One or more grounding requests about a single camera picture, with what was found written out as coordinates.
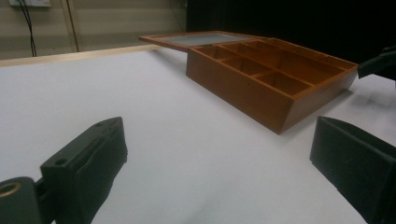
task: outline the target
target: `white table surface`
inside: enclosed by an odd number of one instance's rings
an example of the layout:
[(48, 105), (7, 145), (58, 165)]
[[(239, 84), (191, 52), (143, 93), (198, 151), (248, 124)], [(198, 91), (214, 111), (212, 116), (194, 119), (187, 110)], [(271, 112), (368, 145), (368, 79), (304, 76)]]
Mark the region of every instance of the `white table surface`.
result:
[(93, 223), (365, 223), (311, 164), (318, 116), (396, 146), (394, 82), (356, 79), (277, 135), (185, 76), (156, 49), (0, 68), (0, 181), (30, 176), (68, 142), (121, 116), (128, 162)]

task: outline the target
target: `black object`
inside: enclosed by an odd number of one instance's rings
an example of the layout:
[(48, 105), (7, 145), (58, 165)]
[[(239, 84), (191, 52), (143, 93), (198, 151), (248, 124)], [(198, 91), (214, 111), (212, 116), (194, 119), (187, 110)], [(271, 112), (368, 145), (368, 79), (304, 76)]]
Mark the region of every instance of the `black object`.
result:
[(382, 53), (358, 66), (359, 78), (376, 74), (396, 81), (396, 45), (382, 49)]
[(396, 148), (338, 119), (319, 117), (310, 160), (368, 223), (396, 223)]
[(127, 154), (122, 118), (94, 124), (41, 165), (36, 183), (0, 183), (0, 223), (91, 223)]

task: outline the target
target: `power cable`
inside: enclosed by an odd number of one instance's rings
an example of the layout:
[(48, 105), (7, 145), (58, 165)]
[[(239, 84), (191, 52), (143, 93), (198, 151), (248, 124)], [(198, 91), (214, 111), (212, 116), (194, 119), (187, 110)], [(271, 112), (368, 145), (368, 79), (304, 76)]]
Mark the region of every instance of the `power cable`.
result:
[(32, 50), (32, 56), (36, 57), (37, 56), (37, 52), (35, 50), (35, 39), (33, 37), (32, 21), (30, 20), (29, 9), (26, 6), (25, 0), (18, 0), (18, 2), (20, 3), (21, 10), (22, 10), (23, 15), (24, 15), (24, 17), (26, 19), (26, 22), (27, 22), (27, 26), (29, 27), (29, 31), (30, 31), (30, 48)]

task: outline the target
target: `box lid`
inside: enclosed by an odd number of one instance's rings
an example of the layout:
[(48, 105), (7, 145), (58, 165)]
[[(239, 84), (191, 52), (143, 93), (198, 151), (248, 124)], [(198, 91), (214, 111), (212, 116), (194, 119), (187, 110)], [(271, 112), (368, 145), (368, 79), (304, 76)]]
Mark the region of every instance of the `box lid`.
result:
[(160, 45), (169, 49), (187, 52), (189, 48), (210, 44), (228, 43), (235, 41), (261, 39), (254, 35), (240, 35), (221, 31), (193, 32), (171, 35), (145, 35), (139, 40)]

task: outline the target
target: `brown compartment box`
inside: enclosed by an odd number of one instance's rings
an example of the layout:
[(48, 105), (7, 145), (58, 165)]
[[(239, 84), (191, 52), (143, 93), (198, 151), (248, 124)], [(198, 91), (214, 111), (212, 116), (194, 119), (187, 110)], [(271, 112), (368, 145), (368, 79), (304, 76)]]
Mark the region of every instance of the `brown compartment box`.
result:
[(275, 133), (346, 91), (357, 64), (289, 42), (224, 32), (142, 36), (188, 52), (187, 77)]

